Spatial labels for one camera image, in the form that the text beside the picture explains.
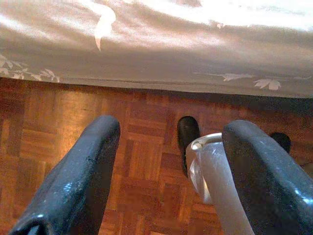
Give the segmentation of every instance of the black shoe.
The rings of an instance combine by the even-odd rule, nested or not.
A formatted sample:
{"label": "black shoe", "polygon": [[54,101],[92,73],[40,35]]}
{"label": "black shoe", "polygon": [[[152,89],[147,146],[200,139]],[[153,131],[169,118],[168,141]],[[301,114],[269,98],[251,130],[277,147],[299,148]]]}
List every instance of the black shoe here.
{"label": "black shoe", "polygon": [[275,132],[270,135],[280,146],[287,152],[290,153],[291,141],[289,136],[284,133]]}
{"label": "black shoe", "polygon": [[187,165],[186,165],[186,148],[195,139],[200,137],[200,130],[197,121],[190,116],[182,117],[177,124],[178,144],[180,154],[182,158],[182,170],[186,177]]}

